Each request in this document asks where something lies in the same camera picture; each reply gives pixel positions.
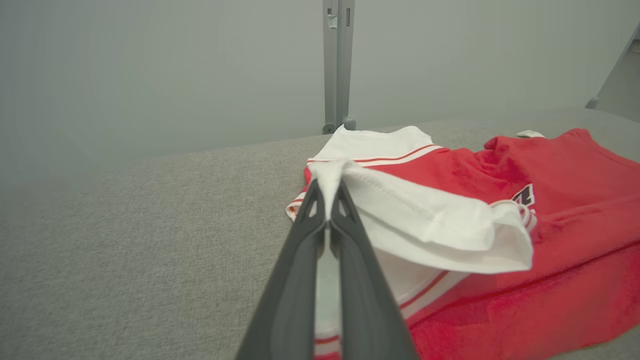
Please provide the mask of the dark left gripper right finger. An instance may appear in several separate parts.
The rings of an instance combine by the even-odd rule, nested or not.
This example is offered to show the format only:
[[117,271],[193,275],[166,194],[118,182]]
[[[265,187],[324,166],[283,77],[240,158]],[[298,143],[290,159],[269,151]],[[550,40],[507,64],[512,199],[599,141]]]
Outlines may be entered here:
[[409,328],[343,180],[330,207],[329,232],[339,266],[340,357],[418,360]]

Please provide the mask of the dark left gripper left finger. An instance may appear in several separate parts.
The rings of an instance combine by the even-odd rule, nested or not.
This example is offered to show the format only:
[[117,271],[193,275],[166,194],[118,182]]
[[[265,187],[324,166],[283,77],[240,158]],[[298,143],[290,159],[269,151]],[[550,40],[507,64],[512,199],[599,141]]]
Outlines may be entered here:
[[325,203],[307,189],[238,349],[238,360],[312,360],[317,264],[325,248]]

